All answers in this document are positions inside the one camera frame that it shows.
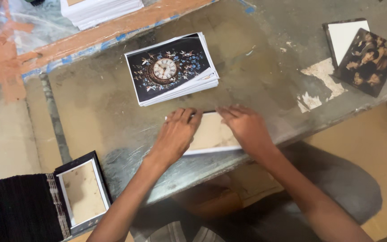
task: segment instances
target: hand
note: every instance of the hand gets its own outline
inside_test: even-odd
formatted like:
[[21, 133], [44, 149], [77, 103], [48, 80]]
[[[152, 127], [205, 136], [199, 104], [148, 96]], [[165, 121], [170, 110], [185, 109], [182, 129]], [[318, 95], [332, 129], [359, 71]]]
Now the hand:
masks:
[[263, 160], [270, 152], [278, 152], [264, 119], [252, 109], [237, 104], [217, 107], [216, 111], [222, 116], [222, 122], [232, 130], [243, 150], [256, 161]]
[[202, 110], [179, 108], [167, 116], [158, 138], [143, 162], [159, 165], [165, 170], [174, 164], [189, 148], [198, 126]]

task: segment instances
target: printed photo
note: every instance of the printed photo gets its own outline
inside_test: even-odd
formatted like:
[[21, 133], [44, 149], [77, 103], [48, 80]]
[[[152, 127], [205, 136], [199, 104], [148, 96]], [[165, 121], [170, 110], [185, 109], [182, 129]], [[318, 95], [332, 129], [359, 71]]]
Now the printed photo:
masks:
[[172, 90], [210, 67], [198, 34], [127, 56], [139, 102]]
[[333, 75], [377, 97], [387, 79], [387, 40], [359, 29]]

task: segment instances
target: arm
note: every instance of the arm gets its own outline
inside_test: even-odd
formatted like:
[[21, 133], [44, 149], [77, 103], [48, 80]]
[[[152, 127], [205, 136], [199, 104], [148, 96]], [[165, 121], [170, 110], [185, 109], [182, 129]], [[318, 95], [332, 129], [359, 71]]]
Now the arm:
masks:
[[87, 242], [125, 241], [129, 226], [145, 195], [159, 177], [189, 148], [201, 118], [202, 111], [193, 108], [179, 108], [167, 116], [152, 149]]
[[292, 196], [320, 239], [328, 242], [373, 241], [341, 207], [283, 156], [258, 113], [241, 105], [216, 110], [244, 151], [263, 165]]

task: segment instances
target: table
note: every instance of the table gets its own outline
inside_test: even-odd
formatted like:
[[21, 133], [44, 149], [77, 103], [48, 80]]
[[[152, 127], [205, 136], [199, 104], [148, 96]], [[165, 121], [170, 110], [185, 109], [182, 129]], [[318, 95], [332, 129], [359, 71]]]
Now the table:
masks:
[[[328, 79], [330, 52], [321, 24], [357, 17], [367, 18], [371, 31], [387, 38], [387, 0], [220, 0], [53, 70], [49, 82], [69, 154], [77, 158], [96, 150], [115, 199], [153, 145], [164, 117], [177, 107], [244, 104], [264, 116], [273, 141], [284, 146], [386, 102], [387, 82], [373, 98]], [[139, 107], [123, 53], [197, 31], [206, 37], [219, 86]], [[241, 151], [183, 157], [158, 180], [146, 203], [248, 160]]]

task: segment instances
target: forearm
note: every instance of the forearm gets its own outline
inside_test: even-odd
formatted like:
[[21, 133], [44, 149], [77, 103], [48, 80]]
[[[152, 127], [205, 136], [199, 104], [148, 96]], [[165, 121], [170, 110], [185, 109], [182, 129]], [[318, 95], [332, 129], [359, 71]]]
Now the forearm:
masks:
[[144, 160], [134, 177], [105, 213], [87, 241], [123, 242], [126, 239], [129, 226], [137, 213], [138, 207], [165, 169], [159, 166], [157, 162], [147, 162]]
[[258, 161], [293, 197], [315, 233], [324, 241], [372, 241], [329, 196], [300, 173], [276, 148]]

